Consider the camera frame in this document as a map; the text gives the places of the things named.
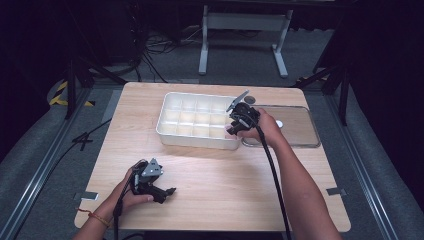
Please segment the table top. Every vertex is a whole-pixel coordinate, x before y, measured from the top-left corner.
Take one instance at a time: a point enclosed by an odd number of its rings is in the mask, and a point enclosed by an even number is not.
[[[299,89],[127,83],[86,189],[99,193],[99,197],[96,201],[82,200],[80,207],[94,211],[133,164],[155,157],[164,174],[154,185],[177,190],[163,204],[135,206],[120,217],[121,229],[284,231],[271,169],[262,148],[242,144],[237,150],[163,145],[156,132],[168,92],[238,96],[246,89],[258,105],[308,107]],[[319,186],[337,229],[348,231],[350,221],[341,196],[329,196],[326,191],[337,185],[322,145],[294,151]],[[75,225],[81,227],[86,220],[87,214],[78,212]]]

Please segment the white object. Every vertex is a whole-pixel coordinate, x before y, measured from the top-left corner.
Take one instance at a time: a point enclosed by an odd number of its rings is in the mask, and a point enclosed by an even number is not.
[[[280,120],[276,120],[275,122],[277,123],[279,128],[282,128],[284,126],[283,122]]]
[[[171,92],[165,95],[156,131],[166,145],[235,150],[240,139],[225,129],[235,97]]]

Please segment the left hand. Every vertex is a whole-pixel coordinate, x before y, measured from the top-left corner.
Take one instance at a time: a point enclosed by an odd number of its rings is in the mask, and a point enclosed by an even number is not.
[[[128,169],[127,173],[125,174],[124,179],[116,185],[116,187],[113,189],[112,193],[109,195],[106,201],[111,201],[113,204],[116,204],[118,201],[122,189],[125,187],[125,184],[127,183],[128,179],[131,177],[132,174],[132,168]],[[128,209],[130,209],[132,206],[141,204],[141,203],[147,203],[147,202],[153,202],[154,198],[152,195],[134,195],[131,190],[129,190],[124,198],[123,198],[123,209],[122,212],[125,213]]]

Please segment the black cable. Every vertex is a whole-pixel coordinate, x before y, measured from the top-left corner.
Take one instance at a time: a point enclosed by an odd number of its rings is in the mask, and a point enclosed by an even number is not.
[[[162,54],[162,53],[170,53],[172,51],[174,51],[176,48],[180,48],[180,47],[185,47],[188,46],[190,44],[192,44],[193,42],[196,42],[195,40],[190,40],[190,38],[194,38],[196,39],[197,36],[201,33],[202,28],[199,28],[198,30],[196,30],[196,32],[194,34],[192,34],[190,37],[188,37],[187,39],[182,39],[181,41],[188,41],[188,43],[185,44],[175,44],[173,43],[171,40],[167,40],[166,38],[164,38],[161,35],[151,35],[149,37],[150,38],[154,38],[154,40],[152,40],[152,44],[150,44],[151,47],[153,47],[153,45],[157,46],[157,45],[162,45],[163,47],[161,50],[154,50],[151,48],[147,47],[147,52],[151,53],[151,54]]]
[[[289,220],[287,217],[286,207],[284,205],[283,194],[281,193],[282,186],[280,186],[280,183],[278,182],[277,172],[275,170],[274,161],[272,160],[271,152],[269,151],[268,144],[266,143],[266,140],[265,140],[265,134],[262,131],[261,127],[259,127],[259,125],[256,123],[256,121],[254,121],[249,115],[243,114],[243,113],[240,113],[240,115],[243,115],[244,117],[249,118],[249,120],[254,124],[254,127],[258,131],[259,137],[261,138],[262,146],[265,150],[266,156],[269,161],[269,165],[271,167],[271,172],[274,178],[275,188],[277,189],[278,200],[280,202],[281,213],[283,214],[284,226],[286,228],[286,236],[288,240],[291,240]]]
[[[113,233],[115,240],[119,239],[119,216],[122,214],[122,208],[124,205],[123,199],[125,194],[127,194],[127,187],[130,184],[130,181],[132,177],[135,175],[135,172],[131,173],[131,176],[128,178],[127,182],[125,183],[124,188],[122,189],[121,195],[118,198],[118,201],[116,202],[115,208],[113,209]]]
[[[100,127],[102,127],[103,125],[105,125],[106,123],[108,123],[108,122],[110,122],[112,119],[109,119],[109,120],[107,120],[106,122],[104,122],[103,124],[101,124],[100,126],[98,126],[98,127],[96,127],[95,129],[93,129],[93,130],[91,130],[89,133],[84,133],[83,135],[80,135],[79,137],[77,137],[76,139],[82,139],[83,137],[85,137],[85,136],[87,136],[87,135],[89,135],[90,133],[93,133],[94,131],[96,131],[97,129],[99,129]],[[49,170],[49,172],[47,173],[47,176],[46,176],[46,179],[44,180],[44,182],[41,184],[41,186],[40,186],[40,190],[39,190],[39,192],[41,193],[41,191],[43,190],[43,188],[44,188],[44,186],[46,185],[46,183],[47,183],[47,181],[49,180],[49,178],[50,178],[50,176],[52,175],[52,173],[54,172],[54,170],[56,169],[56,167],[57,167],[57,165],[59,165],[59,163],[60,163],[60,161],[66,156],[66,154],[69,152],[69,151],[71,151],[71,149],[73,148],[73,147],[75,147],[75,145],[77,145],[79,142],[78,141],[76,141],[76,142],[74,142],[74,144],[72,144],[57,160],[56,160],[56,162],[54,163],[54,165],[53,165],[53,167]],[[38,197],[39,197],[39,194],[37,194],[37,196],[35,196],[35,198],[34,198],[34,202],[35,201],[37,201],[37,199],[38,199]],[[30,214],[30,211],[32,210],[32,207],[33,206],[31,206],[31,208],[30,208],[30,210],[29,210],[29,212],[28,212],[28,214],[26,215],[26,216],[24,216],[24,222],[25,222],[25,220],[26,220],[26,218],[29,216],[29,214]]]
[[[138,67],[135,68],[135,72],[137,73],[137,80],[141,82],[141,75],[140,75],[140,71],[138,70]]]
[[[111,73],[113,73],[116,76],[122,76],[124,74],[130,73],[134,69],[136,69],[138,67],[138,65],[140,65],[140,62],[141,62],[140,60],[131,60],[129,67],[121,69],[121,70],[113,71]],[[90,72],[90,74],[95,78],[107,78],[107,76],[105,76],[101,73],[98,73],[98,72]]]
[[[153,68],[153,70],[155,70],[156,74],[160,77],[160,79],[164,82],[164,83],[168,83],[168,81],[166,81],[158,72],[158,70],[155,68],[155,66],[153,66],[152,62],[150,62],[149,58],[146,56],[145,53],[143,53],[143,56],[146,58],[146,61],[148,62],[148,64]]]
[[[156,75],[153,73],[152,71],[152,67],[146,62],[146,60],[143,59],[143,62],[147,64],[147,66],[149,67],[149,71],[153,76],[153,82],[156,82]]]

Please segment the stand leg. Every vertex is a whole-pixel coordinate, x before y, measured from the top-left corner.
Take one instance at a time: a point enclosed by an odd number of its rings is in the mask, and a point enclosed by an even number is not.
[[[200,52],[199,74],[205,75],[208,64],[208,6],[203,7],[202,50]]]
[[[75,72],[72,60],[69,62],[66,77],[68,82],[68,111],[66,112],[65,119],[69,119],[72,113],[74,113],[76,107]]]
[[[347,95],[349,93],[349,76],[347,70],[343,71],[342,86],[340,89],[340,100],[339,100],[339,117],[344,126],[347,126],[346,122],[346,107],[347,107]]]
[[[286,35],[287,35],[287,30],[290,25],[292,14],[293,14],[292,10],[287,11],[286,19],[284,20],[283,25],[281,26],[281,31],[280,31],[281,34],[280,34],[280,39],[278,41],[278,44],[272,45],[274,58],[277,63],[278,71],[280,72],[280,76],[282,78],[288,77],[286,65],[284,64],[283,56],[281,55],[281,49],[283,48],[284,39],[286,38]]]
[[[328,76],[327,81],[321,87],[322,93],[326,95],[332,95],[339,87],[343,79],[343,73],[346,71],[344,68],[339,67],[334,69],[331,74]]]
[[[91,68],[94,68],[94,70],[96,70],[97,72],[101,73],[103,76],[112,79],[113,81],[115,81],[118,84],[125,85],[127,83],[126,80],[124,80],[124,79],[116,76],[112,72],[106,70],[104,67],[101,67],[101,66],[99,66],[97,64],[94,64],[93,62],[90,62],[89,60],[87,60],[87,59],[85,59],[83,57],[79,57],[78,60],[81,63],[85,64],[86,66],[91,67]]]
[[[308,77],[308,78],[300,78],[300,82],[296,82],[296,84],[290,86],[291,88],[304,88],[306,86],[308,86],[309,84],[331,74],[332,72],[334,72],[336,70],[337,67],[331,67],[331,68],[326,68],[321,70],[320,72]]]

